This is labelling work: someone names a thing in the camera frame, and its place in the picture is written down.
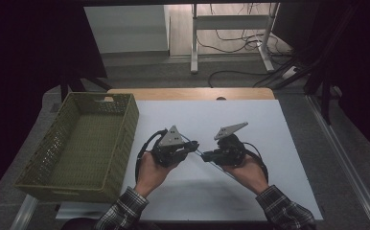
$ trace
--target plaid shirt sleeve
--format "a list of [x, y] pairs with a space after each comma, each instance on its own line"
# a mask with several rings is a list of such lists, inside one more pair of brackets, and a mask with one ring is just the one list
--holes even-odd
[[145, 198], [137, 194], [132, 188], [127, 187], [126, 192], [96, 222], [94, 229], [128, 229], [134, 221], [140, 218], [148, 204], [149, 202]]
[[314, 217], [308, 209], [292, 202], [272, 185], [256, 197], [268, 220], [280, 229], [315, 229]]

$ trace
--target white table surface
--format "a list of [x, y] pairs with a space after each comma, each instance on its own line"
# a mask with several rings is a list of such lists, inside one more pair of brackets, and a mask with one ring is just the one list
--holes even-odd
[[[311, 210], [315, 219], [323, 219], [277, 100], [137, 101], [137, 105], [140, 117], [122, 193], [127, 186], [134, 187], [137, 153], [155, 131], [176, 125], [181, 134], [200, 143], [199, 150], [207, 151], [217, 148], [214, 136], [221, 127], [248, 122], [235, 134], [260, 151], [269, 171], [269, 184], [275, 184], [291, 200]], [[171, 171], [148, 200], [150, 204], [141, 220], [266, 220], [252, 192], [195, 153]], [[63, 202], [57, 219], [96, 219], [109, 206]]]

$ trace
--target person's left hand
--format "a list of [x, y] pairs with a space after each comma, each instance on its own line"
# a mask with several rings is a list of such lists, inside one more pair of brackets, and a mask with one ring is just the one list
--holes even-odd
[[151, 152], [146, 151], [141, 158], [137, 185], [134, 187], [134, 190], [142, 197], [147, 197], [164, 182], [168, 173], [176, 166], [178, 164], [171, 165], [168, 168], [160, 166], [154, 162]]

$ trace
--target metal stand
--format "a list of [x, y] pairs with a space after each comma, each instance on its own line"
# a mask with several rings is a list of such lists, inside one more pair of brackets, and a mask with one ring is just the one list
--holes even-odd
[[197, 31], [198, 30], [266, 30], [263, 40], [257, 42], [260, 55], [268, 72], [273, 72], [266, 45], [274, 24], [279, 3], [269, 15], [203, 15], [197, 16], [197, 4], [193, 4], [193, 32], [191, 52], [191, 73], [197, 73]]

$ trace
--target white wall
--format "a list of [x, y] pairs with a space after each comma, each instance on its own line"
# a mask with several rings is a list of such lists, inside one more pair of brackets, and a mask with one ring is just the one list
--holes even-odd
[[169, 5], [164, 5], [164, 14], [165, 14], [165, 28], [167, 28], [167, 44], [168, 48], [170, 48], [170, 27], [171, 27], [171, 17], [170, 17], [170, 9]]
[[164, 6], [84, 9], [101, 54], [168, 51]]

